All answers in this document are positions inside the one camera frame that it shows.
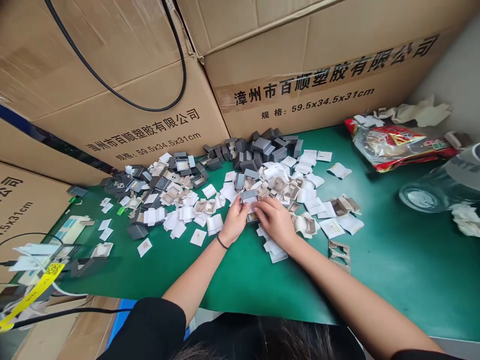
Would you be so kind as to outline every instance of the black wristband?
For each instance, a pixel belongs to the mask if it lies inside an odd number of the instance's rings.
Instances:
[[[224,245],[224,243],[220,240],[220,238],[219,238],[218,235],[216,236],[216,239],[218,240],[218,242],[220,243],[220,245],[221,245],[225,250],[230,249],[229,247],[226,247],[226,246]]]

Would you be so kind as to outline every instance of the person's right hand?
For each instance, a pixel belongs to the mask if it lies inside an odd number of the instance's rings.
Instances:
[[[278,199],[261,198],[253,203],[253,210],[267,234],[287,253],[301,240],[295,233],[289,211]]]

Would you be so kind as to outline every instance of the yellow label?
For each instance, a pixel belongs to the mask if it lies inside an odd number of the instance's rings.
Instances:
[[[23,300],[17,306],[15,306],[10,315],[0,321],[0,333],[5,333],[14,326],[14,324],[9,322],[26,308],[28,308],[30,305],[32,305],[34,301],[37,300],[39,296],[42,295],[44,291],[50,287],[50,285],[52,285],[52,283],[60,275],[64,267],[65,264],[57,262],[52,262],[48,266],[45,273],[41,277],[40,281],[35,285],[35,287],[28,293],[27,296],[23,298]]]

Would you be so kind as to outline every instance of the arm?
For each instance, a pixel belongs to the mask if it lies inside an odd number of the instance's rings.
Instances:
[[[374,358],[390,359],[408,349],[442,353],[393,306],[297,236],[289,212],[277,199],[261,199],[253,206],[270,237],[307,271]]]
[[[221,242],[230,247],[240,236],[247,223],[250,205],[241,204],[240,196],[233,202],[223,229],[218,234]],[[162,299],[177,304],[185,312],[186,326],[190,324],[200,306],[210,281],[227,250],[215,238],[197,260],[173,283]]]

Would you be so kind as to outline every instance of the plastic packaging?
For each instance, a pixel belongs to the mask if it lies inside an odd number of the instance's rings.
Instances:
[[[457,155],[435,127],[409,128],[384,120],[384,126],[365,126],[345,120],[353,143],[379,173],[401,165],[449,159]]]

